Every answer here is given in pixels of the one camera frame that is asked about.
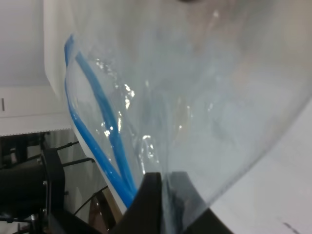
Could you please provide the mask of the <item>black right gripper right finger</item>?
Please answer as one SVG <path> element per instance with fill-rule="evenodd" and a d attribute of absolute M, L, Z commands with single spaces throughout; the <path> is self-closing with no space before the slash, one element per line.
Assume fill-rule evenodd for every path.
<path fill-rule="evenodd" d="M 213 213 L 186 172 L 168 174 L 169 234 L 231 234 Z"/>

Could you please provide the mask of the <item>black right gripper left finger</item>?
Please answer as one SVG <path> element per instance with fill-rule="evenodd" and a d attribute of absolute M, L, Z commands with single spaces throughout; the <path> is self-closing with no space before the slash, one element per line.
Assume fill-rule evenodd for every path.
<path fill-rule="evenodd" d="M 159 234 L 162 215 L 160 173 L 146 173 L 131 206 L 110 234 Z"/>

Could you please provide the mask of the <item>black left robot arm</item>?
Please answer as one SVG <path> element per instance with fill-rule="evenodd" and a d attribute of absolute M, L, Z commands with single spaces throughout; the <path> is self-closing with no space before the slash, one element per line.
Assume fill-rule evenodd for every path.
<path fill-rule="evenodd" d="M 0 139 L 0 220 L 16 223 L 18 234 L 106 234 L 98 208 L 88 221 L 64 207 L 68 191 L 65 171 L 69 166 L 94 162 L 79 159 L 63 163 L 59 151 L 50 148 L 45 134 L 4 136 Z"/>

